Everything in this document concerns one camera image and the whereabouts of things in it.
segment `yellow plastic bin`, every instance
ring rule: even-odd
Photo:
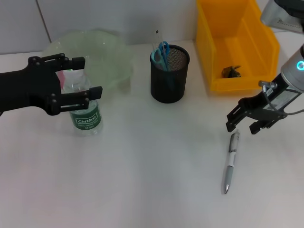
[[[197,0],[197,7],[196,44],[210,91],[254,90],[275,78],[280,45],[254,0]],[[237,65],[241,77],[223,78],[224,68]]]

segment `gray wall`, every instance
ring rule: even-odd
[[[43,50],[48,43],[35,0],[0,0],[0,54]]]
[[[37,0],[52,41],[69,31],[103,29],[127,44],[194,39],[195,0]],[[263,10],[268,0],[256,0]],[[48,35],[36,0],[0,0],[0,54],[40,51]]]
[[[103,29],[127,44],[151,42],[162,31],[167,41],[193,39],[195,0],[38,0],[47,29],[55,40],[74,29]]]

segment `black mesh pencil cup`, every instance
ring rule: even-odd
[[[185,49],[177,45],[169,45],[169,47],[167,56],[169,71],[155,64],[150,56],[151,95],[162,103],[174,103],[184,96],[190,62],[189,54]]]

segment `white table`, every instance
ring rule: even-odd
[[[177,44],[190,54],[185,96],[174,104],[154,100],[151,47],[132,46],[138,64],[131,89],[100,101],[99,135],[74,136],[68,113],[52,117],[30,107],[1,116],[0,227],[303,227],[303,115],[257,135],[250,134],[253,120],[238,125],[239,153],[224,195],[226,115],[239,97],[208,96],[193,42]],[[0,56],[0,70],[21,69],[38,54]]]

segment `green translucent bowl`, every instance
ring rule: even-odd
[[[108,90],[133,74],[132,52],[115,35],[100,30],[74,31],[52,42],[43,56],[65,53],[85,58],[85,73],[92,85]]]

